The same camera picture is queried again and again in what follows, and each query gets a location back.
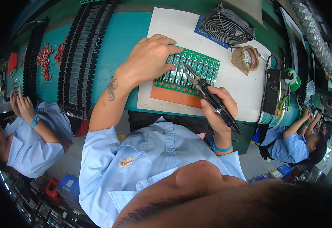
worker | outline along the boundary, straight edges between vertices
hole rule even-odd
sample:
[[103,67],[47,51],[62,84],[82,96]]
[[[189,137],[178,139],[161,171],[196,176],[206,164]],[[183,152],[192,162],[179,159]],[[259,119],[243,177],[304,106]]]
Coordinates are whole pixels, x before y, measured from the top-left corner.
[[316,117],[311,121],[311,123],[306,122],[304,127],[306,128],[305,137],[309,134],[317,132],[322,133],[325,139],[328,140],[332,136],[332,121],[323,121],[321,126],[318,128],[318,122],[321,119],[321,113],[317,113]]
[[0,166],[13,167],[29,178],[37,178],[68,152],[81,120],[59,111],[56,103],[42,102],[34,112],[29,97],[10,94],[10,104],[17,118],[0,126]]
[[[238,152],[233,151],[231,129],[204,99],[201,106],[215,131],[213,149],[191,130],[163,117],[119,143],[114,127],[130,91],[175,70],[165,63],[169,55],[182,51],[175,43],[159,34],[141,39],[97,101],[82,151],[82,209],[102,228],[222,227],[230,219],[243,224],[247,217],[256,217],[258,224],[280,222],[284,213],[274,210],[282,199],[320,188],[279,180],[247,184]],[[231,95],[224,88],[208,89],[235,117],[237,103]],[[315,202],[310,196],[316,194],[304,200]],[[265,208],[261,215],[259,207]],[[255,221],[248,221],[255,226]]]
[[[287,163],[305,163],[317,164],[324,157],[327,150],[327,141],[323,134],[310,134],[304,136],[306,124],[313,121],[313,114],[309,108],[305,110],[300,119],[295,121],[290,127],[276,126],[272,124],[266,129],[264,125],[260,132],[259,150],[261,156],[267,159],[278,160]],[[263,128],[265,127],[265,137],[263,137]]]

shirt pocket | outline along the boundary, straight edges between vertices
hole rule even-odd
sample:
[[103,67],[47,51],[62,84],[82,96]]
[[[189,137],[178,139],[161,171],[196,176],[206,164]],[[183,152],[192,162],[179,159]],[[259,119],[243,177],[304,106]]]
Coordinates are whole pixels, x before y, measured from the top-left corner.
[[147,138],[148,133],[146,132],[131,133],[120,144],[118,151],[121,147],[130,146],[137,151],[137,155],[145,155],[147,153]]

circuit board assembly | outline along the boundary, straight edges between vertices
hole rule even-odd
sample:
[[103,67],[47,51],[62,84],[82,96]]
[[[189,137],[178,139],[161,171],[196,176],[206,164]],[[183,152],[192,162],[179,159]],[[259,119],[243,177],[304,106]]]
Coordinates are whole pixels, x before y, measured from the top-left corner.
[[173,63],[176,66],[175,71],[167,71],[162,76],[155,79],[154,86],[176,90],[179,92],[203,97],[203,95],[191,83],[182,69],[181,62],[189,65],[200,77],[205,79],[210,85],[214,86],[217,79],[220,61],[198,52],[183,48],[178,54],[170,55],[166,63]]

white paper sheet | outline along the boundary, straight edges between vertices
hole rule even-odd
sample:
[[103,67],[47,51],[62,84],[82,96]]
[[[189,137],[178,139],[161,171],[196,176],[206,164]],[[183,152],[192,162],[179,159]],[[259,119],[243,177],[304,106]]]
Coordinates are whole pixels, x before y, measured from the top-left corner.
[[[259,67],[244,75],[232,63],[232,52],[213,41],[194,33],[199,15],[172,9],[154,8],[148,37],[163,34],[177,41],[177,46],[200,52],[220,60],[216,87],[223,86],[238,104],[236,120],[255,122],[259,116],[263,78],[266,63],[260,58]],[[241,46],[251,45],[267,59],[271,52],[259,42],[252,40]],[[205,116],[199,108],[151,98],[152,82],[139,86],[137,108]]]

factory floor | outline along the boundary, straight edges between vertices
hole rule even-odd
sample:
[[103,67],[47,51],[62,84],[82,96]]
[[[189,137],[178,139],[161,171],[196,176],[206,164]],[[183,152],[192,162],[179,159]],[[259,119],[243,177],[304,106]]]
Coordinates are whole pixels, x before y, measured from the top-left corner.
[[[124,111],[118,126],[115,128],[118,135],[127,135],[130,133],[128,123],[128,111]],[[59,159],[54,166],[47,170],[48,175],[54,176],[55,179],[61,180],[66,174],[64,171],[78,176],[80,174],[82,146],[85,142],[86,136],[73,138],[73,146],[68,153]],[[279,161],[265,161],[261,158],[258,146],[250,144],[246,154],[239,155],[242,171],[246,179],[258,176],[262,173],[268,172],[280,165]]]

